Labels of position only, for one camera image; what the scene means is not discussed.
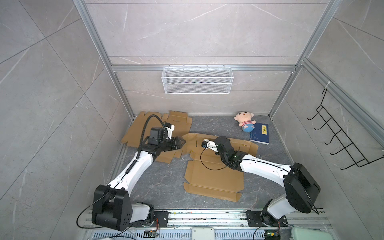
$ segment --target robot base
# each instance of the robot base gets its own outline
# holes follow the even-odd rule
[[[272,223],[272,221],[268,222],[268,223],[265,222],[264,217],[261,216],[262,211],[248,210],[245,212],[245,214],[247,215],[248,227],[264,227],[265,225],[269,225],[271,227],[278,227],[279,226],[277,221],[275,221],[274,223]],[[282,223],[288,224],[285,216],[283,216],[280,220],[280,225],[282,225]]]
[[[160,227],[167,227],[168,226],[168,214],[169,212],[166,211],[154,211],[154,219],[159,220]],[[133,222],[132,227],[144,227],[142,224],[142,221],[136,221]],[[156,227],[156,220],[154,220],[151,224],[145,226],[145,227]]]

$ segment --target flattened cardboard box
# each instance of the flattened cardboard box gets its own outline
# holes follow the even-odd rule
[[[203,152],[204,148],[201,146],[204,139],[215,140],[216,138],[217,136],[198,133],[188,133],[183,136],[187,142],[182,148],[182,154],[190,153],[190,157],[194,159],[188,162],[184,176],[188,183],[184,183],[184,189],[193,194],[237,202],[241,197],[239,191],[244,189],[244,173],[229,167],[212,171],[201,163],[203,161],[205,166],[211,169],[225,167],[219,155],[211,149]],[[253,142],[232,138],[230,140],[235,151],[257,156],[258,146]]]
[[[143,131],[145,121],[152,114],[157,115],[159,118],[163,120],[163,122],[168,122],[175,126],[175,130],[172,132],[172,137],[181,137],[189,133],[189,130],[192,125],[192,118],[189,118],[187,113],[169,111],[169,114],[164,113],[163,117],[161,117],[160,113],[154,113],[154,112],[145,113],[144,111],[142,111],[136,117],[135,121],[132,123],[132,125],[128,129],[128,132],[121,139],[121,142],[122,143],[126,142],[127,146],[129,147],[139,147],[141,132]],[[161,127],[161,123],[159,122],[158,119],[151,118],[149,120],[144,136],[149,136],[149,133],[152,127]],[[172,158],[174,157],[179,158],[181,154],[182,154],[181,149],[175,150],[175,151],[162,152],[156,158],[156,161],[166,162],[169,164],[172,161]]]

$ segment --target red wire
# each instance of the red wire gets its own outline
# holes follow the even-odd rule
[[[278,222],[278,223],[279,223],[279,229],[277,230],[276,234],[278,234],[278,233],[279,233],[279,230],[280,230],[280,222]]]
[[[159,219],[156,218],[156,231],[160,229]]]

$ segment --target striped shirt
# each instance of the striped shirt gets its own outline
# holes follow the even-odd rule
[[[253,124],[253,123],[252,123],[252,121],[245,121],[245,122],[243,122],[242,127],[243,127],[244,125],[246,125],[246,124]]]

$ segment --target black wire rack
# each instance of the black wire rack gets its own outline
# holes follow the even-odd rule
[[[325,123],[324,123],[320,128],[318,128],[318,129],[315,128],[315,130],[320,130],[322,127],[324,127],[325,125],[327,125],[327,126],[329,127],[329,129],[330,129],[330,130],[332,131],[332,133],[333,133],[333,137],[331,138],[331,140],[329,141],[329,143],[326,143],[326,142],[325,142],[325,144],[326,144],[326,145],[329,145],[329,144],[332,142],[332,140],[336,137],[336,139],[340,142],[341,146],[343,147],[342,149],[340,149],[340,150],[337,151],[336,153],[331,153],[331,152],[330,152],[330,154],[331,154],[331,155],[335,155],[335,154],[338,154],[339,152],[345,150],[345,151],[348,153],[348,155],[351,157],[352,161],[354,162],[354,164],[352,164],[352,165],[350,165],[350,166],[348,166],[348,167],[345,167],[345,168],[341,168],[341,167],[339,167],[339,168],[340,168],[341,170],[345,170],[345,169],[350,168],[350,167],[352,167],[352,166],[354,166],[354,165],[356,165],[356,166],[358,166],[358,167],[363,167],[363,166],[365,166],[365,165],[371,164],[371,163],[373,163],[373,162],[375,162],[375,161],[377,161],[377,160],[380,160],[380,159],[384,158],[384,155],[383,155],[382,157],[380,157],[380,158],[378,158],[378,159],[375,159],[375,160],[373,160],[373,161],[368,161],[368,159],[364,156],[364,154],[360,151],[360,149],[354,144],[354,142],[353,142],[353,141],[349,138],[349,136],[344,132],[344,130],[340,127],[340,125],[339,125],[339,124],[336,122],[336,120],[332,117],[332,115],[329,114],[329,112],[327,111],[327,109],[323,106],[323,101],[324,101],[324,97],[325,97],[325,94],[326,94],[326,93],[327,93],[327,89],[324,89],[323,92],[322,92],[322,94],[324,94],[324,95],[323,95],[323,99],[321,100],[321,103],[320,103],[320,105],[318,106],[318,108],[316,108],[316,112],[317,112],[317,113],[316,113],[311,119],[309,119],[309,118],[307,118],[307,119],[308,119],[308,120],[312,120],[314,117],[316,117],[317,115],[319,115],[319,116],[324,120]],[[321,113],[320,113],[321,110],[325,110],[325,111],[327,112],[327,114],[330,116],[330,118],[329,118],[328,120],[325,120],[324,116],[321,115]],[[331,126],[328,124],[331,120],[333,120],[333,122],[336,123],[336,125],[338,126],[338,128],[339,128],[340,130],[336,131],[336,130],[334,130],[334,129],[331,128]],[[349,139],[349,141],[351,142],[350,144],[348,144],[348,145],[344,145],[344,144],[341,142],[340,138],[338,137],[338,134],[341,134],[341,133],[344,133],[344,135]],[[354,147],[354,148],[356,148],[357,151],[359,151],[359,153],[361,154],[362,159],[359,160],[359,161],[356,161],[356,160],[352,157],[351,153],[348,151],[348,149],[347,149],[348,147]]]

